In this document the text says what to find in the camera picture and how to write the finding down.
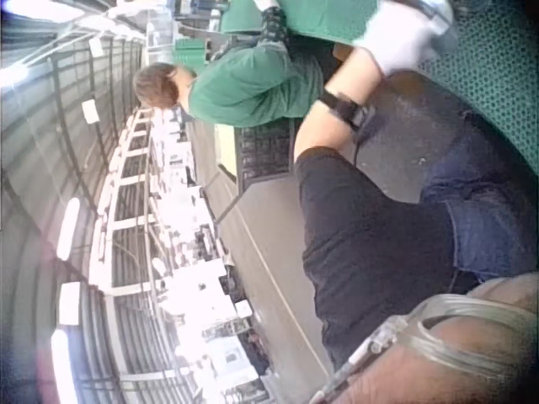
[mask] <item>factory floor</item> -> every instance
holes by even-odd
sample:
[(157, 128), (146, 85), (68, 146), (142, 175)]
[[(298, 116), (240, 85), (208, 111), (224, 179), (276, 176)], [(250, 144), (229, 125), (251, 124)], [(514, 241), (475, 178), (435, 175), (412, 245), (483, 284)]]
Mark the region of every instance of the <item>factory floor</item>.
[[(377, 111), (374, 136), (361, 148), (358, 167), (392, 198), (417, 201), (425, 170), (459, 133), (467, 107), (413, 74), (394, 77), (371, 102)], [(208, 184), (217, 172), (213, 126), (193, 122), (187, 127), (197, 183)], [(350, 145), (344, 153), (351, 157), (352, 151)], [(307, 401), (333, 369), (321, 343), (313, 288), (302, 269), (297, 192), (293, 177), (255, 184), (219, 227), (259, 319), (274, 371), (268, 384), (279, 403)], [(220, 175), (206, 195), (219, 215), (236, 190)]]

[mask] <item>green shirt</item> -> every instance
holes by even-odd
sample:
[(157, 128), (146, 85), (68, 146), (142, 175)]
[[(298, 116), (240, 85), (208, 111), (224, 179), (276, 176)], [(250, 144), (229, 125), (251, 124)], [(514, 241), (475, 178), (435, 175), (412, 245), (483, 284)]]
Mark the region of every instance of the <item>green shirt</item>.
[(301, 118), (322, 91), (322, 70), (312, 56), (291, 60), (275, 45), (232, 49), (196, 78), (189, 113), (213, 124), (250, 127)]

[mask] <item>desk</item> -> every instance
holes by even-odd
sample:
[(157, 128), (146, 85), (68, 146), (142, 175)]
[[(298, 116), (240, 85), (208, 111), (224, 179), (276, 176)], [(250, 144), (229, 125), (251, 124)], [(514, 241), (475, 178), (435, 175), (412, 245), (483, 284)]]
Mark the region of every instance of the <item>desk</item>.
[[(279, 0), (296, 33), (350, 44), (376, 0)], [(260, 30), (253, 0), (232, 0), (221, 31)], [(493, 0), (487, 10), (458, 18), (458, 51), (421, 67), (497, 125), (539, 173), (539, 35), (520, 5)]]

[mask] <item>person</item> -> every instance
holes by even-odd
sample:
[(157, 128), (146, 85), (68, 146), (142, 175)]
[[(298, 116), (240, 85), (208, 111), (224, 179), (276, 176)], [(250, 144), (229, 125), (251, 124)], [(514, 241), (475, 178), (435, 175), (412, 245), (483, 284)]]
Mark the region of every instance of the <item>person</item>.
[[(346, 376), (313, 402), (331, 402), (329, 391), (340, 404), (539, 402), (527, 396), (537, 376), (537, 177), (520, 155), (472, 114), (427, 176), (420, 202), (406, 204), (389, 199), (339, 154), (355, 123), (334, 105), (365, 106), (384, 77), (430, 57), (440, 34), (432, 22), (400, 2), (380, 1), (296, 137), (304, 270), (314, 285), (323, 345), (344, 372), (334, 377)], [(363, 352), (356, 349), (387, 318), (435, 295), (466, 293), (470, 307), (495, 301), (512, 313), (504, 318), (524, 316), (528, 332), (448, 310), (431, 328), (444, 360), (406, 345), (397, 332), (372, 364), (347, 373)], [(488, 378), (451, 366), (457, 348), (513, 367)]]
[(138, 98), (160, 109), (179, 104), (196, 119), (236, 127), (305, 116), (322, 93), (324, 75), (333, 74), (339, 63), (332, 63), (328, 52), (321, 66), (305, 44), (297, 45), (291, 56), (279, 4), (254, 1), (263, 20), (256, 46), (231, 48), (198, 77), (184, 66), (154, 63), (133, 80)]

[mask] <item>white glove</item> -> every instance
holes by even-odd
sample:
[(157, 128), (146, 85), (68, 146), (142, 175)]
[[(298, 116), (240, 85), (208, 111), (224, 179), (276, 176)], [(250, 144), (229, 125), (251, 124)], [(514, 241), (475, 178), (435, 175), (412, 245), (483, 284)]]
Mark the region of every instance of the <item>white glove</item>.
[(420, 62), (435, 56), (432, 40), (443, 35), (452, 24), (451, 6), (446, 0), (438, 3), (443, 19), (429, 19), (415, 8), (381, 0), (367, 23), (366, 32), (354, 45), (368, 50), (385, 76), (415, 69)]
[(256, 4), (256, 7), (258, 7), (261, 12), (267, 10), (268, 8), (280, 7), (280, 5), (277, 3), (277, 0), (253, 0), (253, 1)]

